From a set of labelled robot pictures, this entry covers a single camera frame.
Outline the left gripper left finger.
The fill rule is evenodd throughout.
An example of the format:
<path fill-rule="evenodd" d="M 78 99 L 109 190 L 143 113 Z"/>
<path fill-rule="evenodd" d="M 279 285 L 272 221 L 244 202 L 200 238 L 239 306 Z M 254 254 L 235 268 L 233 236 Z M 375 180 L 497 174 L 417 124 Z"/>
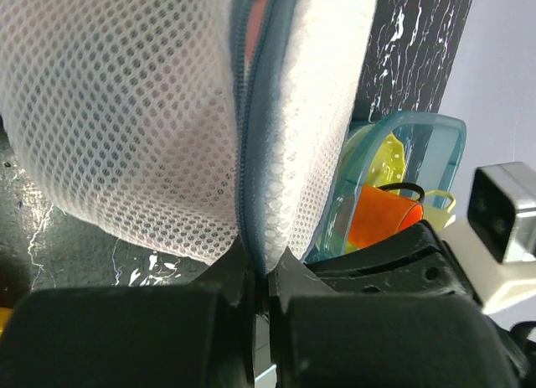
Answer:
<path fill-rule="evenodd" d="M 40 290 L 1 337 L 4 387 L 251 387 L 255 272 L 240 241 L 188 284 Z"/>

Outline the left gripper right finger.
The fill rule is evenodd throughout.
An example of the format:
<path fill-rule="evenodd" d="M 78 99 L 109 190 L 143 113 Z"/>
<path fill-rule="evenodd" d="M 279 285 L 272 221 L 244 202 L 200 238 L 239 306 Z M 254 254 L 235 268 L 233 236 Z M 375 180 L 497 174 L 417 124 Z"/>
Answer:
<path fill-rule="evenodd" d="M 280 387 L 515 387 L 497 330 L 457 295 L 339 293 L 291 253 L 268 276 Z"/>

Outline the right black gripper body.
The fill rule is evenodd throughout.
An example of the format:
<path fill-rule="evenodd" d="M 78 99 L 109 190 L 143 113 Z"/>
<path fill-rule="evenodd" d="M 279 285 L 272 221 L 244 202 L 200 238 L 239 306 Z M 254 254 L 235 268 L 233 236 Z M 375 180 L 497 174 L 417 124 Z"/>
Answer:
<path fill-rule="evenodd" d="M 425 220 L 365 249 L 307 267 L 336 292 L 454 294 L 482 304 L 449 245 Z"/>

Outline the pink bra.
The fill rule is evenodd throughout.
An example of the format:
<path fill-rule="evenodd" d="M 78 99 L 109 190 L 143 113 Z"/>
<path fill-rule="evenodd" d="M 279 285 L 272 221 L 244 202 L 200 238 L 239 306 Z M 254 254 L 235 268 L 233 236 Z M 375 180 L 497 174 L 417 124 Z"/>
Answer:
<path fill-rule="evenodd" d="M 251 6 L 247 32 L 245 38 L 245 74 L 250 71 L 250 63 L 253 60 L 255 47 L 259 38 L 264 12 L 269 0 L 254 0 Z"/>

